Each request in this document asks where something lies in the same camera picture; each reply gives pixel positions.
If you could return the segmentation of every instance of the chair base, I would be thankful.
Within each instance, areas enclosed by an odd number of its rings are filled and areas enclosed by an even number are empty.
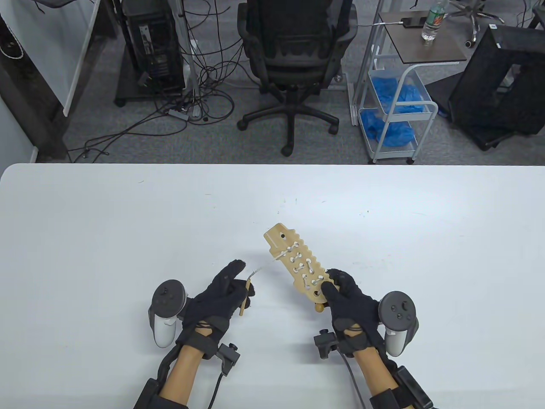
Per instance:
[[[495,20],[499,21],[502,24],[505,24],[504,19],[502,19],[501,17],[482,11],[485,5],[484,0],[472,0],[472,3],[468,5],[461,4],[459,1],[456,0],[450,0],[450,4],[456,7],[458,11],[454,13],[447,13],[445,15],[446,19],[464,16],[471,20],[471,39],[465,42],[465,46],[467,48],[472,48],[477,43],[477,35],[481,31],[481,25],[479,24],[478,19]]]
[[[237,128],[241,131],[245,131],[248,128],[248,124],[254,119],[263,118],[269,115],[285,114],[288,117],[288,140],[280,152],[286,157],[293,153],[293,147],[295,145],[295,115],[308,115],[322,119],[331,124],[329,133],[331,135],[336,135],[339,130],[339,119],[337,117],[303,104],[303,101],[313,94],[316,89],[319,89],[319,86],[310,87],[303,92],[301,97],[298,97],[298,88],[290,86],[286,89],[285,101],[282,101],[278,97],[278,94],[272,93],[283,104],[247,113],[239,122],[237,122]]]

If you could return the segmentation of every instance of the gloved hand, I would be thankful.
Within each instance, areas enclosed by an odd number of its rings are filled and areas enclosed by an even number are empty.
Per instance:
[[[183,330],[176,343],[203,351],[204,359],[215,355],[235,310],[246,297],[245,308],[250,307],[250,297],[256,294],[253,285],[250,284],[249,290],[246,290],[246,280],[235,279],[244,267],[244,261],[232,261],[214,277],[206,290],[188,301],[182,320]],[[195,332],[197,327],[210,328],[212,333],[208,336],[199,334]]]
[[[348,356],[370,346],[382,351],[384,340],[377,331],[378,301],[363,294],[352,276],[344,271],[331,269],[328,274],[339,286],[337,290],[328,281],[322,284],[322,294],[331,308],[331,322],[339,340],[339,350]],[[354,336],[347,336],[345,330]]]

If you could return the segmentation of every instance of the gray carpet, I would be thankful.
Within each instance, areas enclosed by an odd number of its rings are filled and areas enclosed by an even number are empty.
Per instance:
[[[222,0],[218,9],[230,10],[220,16],[223,46],[238,40],[236,20],[237,4],[240,0]],[[420,0],[416,9],[429,8],[431,0]],[[358,8],[359,23],[370,23],[376,7],[376,0],[354,0]],[[404,0],[403,10],[409,9],[414,0]],[[515,25],[515,15],[523,10],[523,0],[489,0],[487,11],[503,17],[509,25]],[[205,13],[208,9],[202,0],[185,0],[186,9]],[[190,24],[202,20],[190,16]],[[456,18],[445,23],[444,30],[453,34],[463,51],[470,56],[463,43],[469,37],[469,21]],[[344,72],[356,78],[369,28],[360,27],[343,59]],[[217,50],[216,22],[213,17],[195,29],[195,36],[203,52]],[[123,52],[123,38],[108,41],[96,60],[92,74],[82,90],[77,106],[73,110],[71,123],[65,134],[69,148],[82,146],[85,140],[121,131],[132,123],[144,118],[154,110],[153,103],[129,103],[124,108],[116,107],[114,99],[120,60]],[[236,49],[226,51],[228,58]],[[207,58],[209,65],[219,61]],[[429,83],[462,71],[465,64],[453,67],[420,69],[424,83]],[[235,124],[240,117],[257,107],[274,104],[270,95],[260,95],[244,72],[237,68],[229,84],[222,86],[235,101],[233,114],[221,123],[210,126],[188,125],[176,135],[164,137],[133,136],[121,137],[108,148],[109,155],[101,156],[99,163],[252,163],[252,164],[366,164],[368,161],[364,141],[359,127],[350,123],[348,96],[343,91],[325,91],[319,97],[309,100],[309,105],[339,117],[337,136],[328,134],[324,122],[303,116],[296,118],[295,150],[290,158],[280,154],[286,138],[284,117],[252,122],[248,130],[240,132]],[[211,114],[225,114],[229,106],[224,100],[210,98]],[[175,118],[160,118],[138,128],[141,133],[169,133],[182,129],[184,123]],[[91,162],[96,153],[81,162]],[[404,164],[404,160],[386,160],[379,163]],[[417,164],[430,165],[545,165],[545,135],[515,136],[502,142],[498,148],[480,151],[466,136],[454,129],[447,121],[437,118]]]

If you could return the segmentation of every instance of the plastic bottle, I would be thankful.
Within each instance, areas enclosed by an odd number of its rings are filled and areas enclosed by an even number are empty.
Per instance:
[[[448,4],[449,0],[435,0],[422,29],[422,38],[424,41],[433,41],[435,39],[437,31],[445,18],[445,9]]]

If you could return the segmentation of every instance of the wall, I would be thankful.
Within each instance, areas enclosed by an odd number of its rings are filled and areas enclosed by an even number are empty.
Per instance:
[[[0,98],[0,176],[8,166],[14,163],[32,161],[34,149],[9,108]]]
[[[31,0],[0,0],[0,14],[17,36],[68,116],[100,0],[59,9]]]

